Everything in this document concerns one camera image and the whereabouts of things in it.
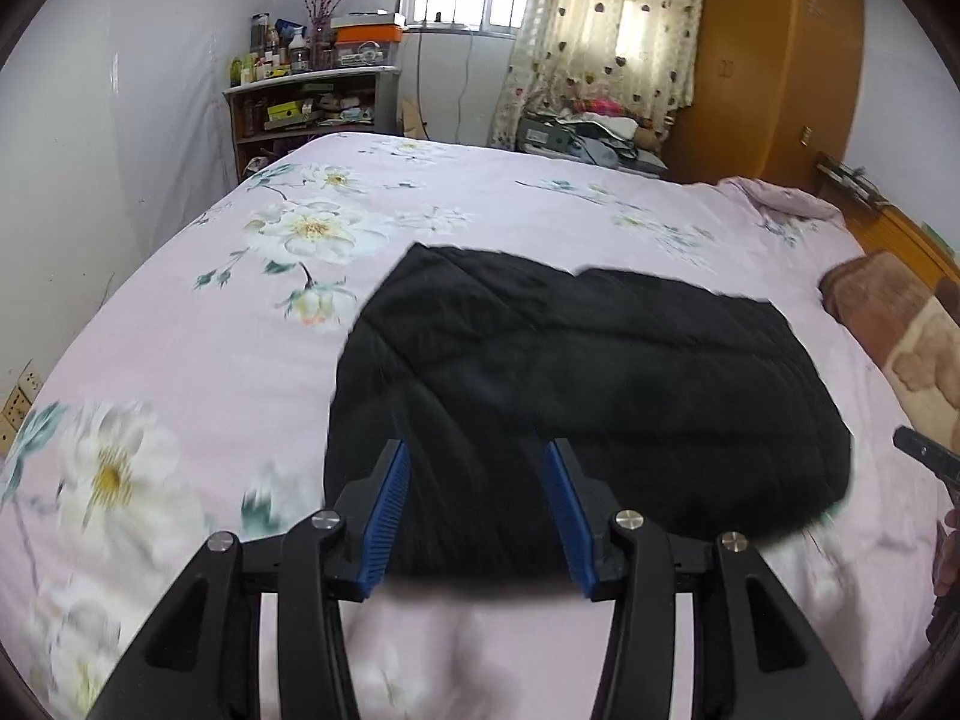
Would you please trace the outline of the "person right hand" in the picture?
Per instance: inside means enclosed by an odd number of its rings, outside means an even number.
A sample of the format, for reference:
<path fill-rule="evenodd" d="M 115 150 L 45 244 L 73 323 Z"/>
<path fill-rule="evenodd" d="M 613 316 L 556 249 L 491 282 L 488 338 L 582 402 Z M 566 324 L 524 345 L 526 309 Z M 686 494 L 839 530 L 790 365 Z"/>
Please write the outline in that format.
<path fill-rule="evenodd" d="M 958 585 L 958 574 L 960 574 L 958 538 L 960 538 L 960 511 L 958 507 L 953 507 L 947 512 L 937 532 L 937 554 L 934 564 L 934 593 L 937 598 L 946 598 Z"/>

